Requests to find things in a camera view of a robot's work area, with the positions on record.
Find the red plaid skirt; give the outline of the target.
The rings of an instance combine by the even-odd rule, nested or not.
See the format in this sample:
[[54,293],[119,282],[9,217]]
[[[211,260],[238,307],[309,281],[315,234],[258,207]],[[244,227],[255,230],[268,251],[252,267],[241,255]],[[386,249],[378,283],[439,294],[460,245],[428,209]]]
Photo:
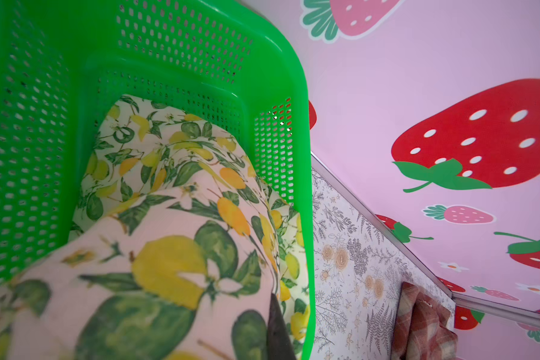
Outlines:
[[448,328],[451,312],[418,286],[403,282],[391,342],[391,359],[451,360],[458,336]]

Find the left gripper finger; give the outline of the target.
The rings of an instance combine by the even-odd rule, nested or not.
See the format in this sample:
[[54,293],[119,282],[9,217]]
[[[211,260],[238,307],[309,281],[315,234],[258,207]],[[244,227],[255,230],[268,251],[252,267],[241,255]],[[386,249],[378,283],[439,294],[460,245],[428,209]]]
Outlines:
[[271,360],[296,360],[278,298],[271,294],[267,330],[267,354]]

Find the yellow lemon print skirt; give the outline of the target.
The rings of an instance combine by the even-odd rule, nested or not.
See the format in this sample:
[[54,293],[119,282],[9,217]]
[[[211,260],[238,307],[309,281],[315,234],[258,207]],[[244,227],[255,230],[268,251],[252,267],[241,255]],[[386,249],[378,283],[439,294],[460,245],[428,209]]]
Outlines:
[[271,294],[301,358],[302,219],[228,130],[124,94],[63,210],[35,124],[0,138],[0,359],[268,359]]

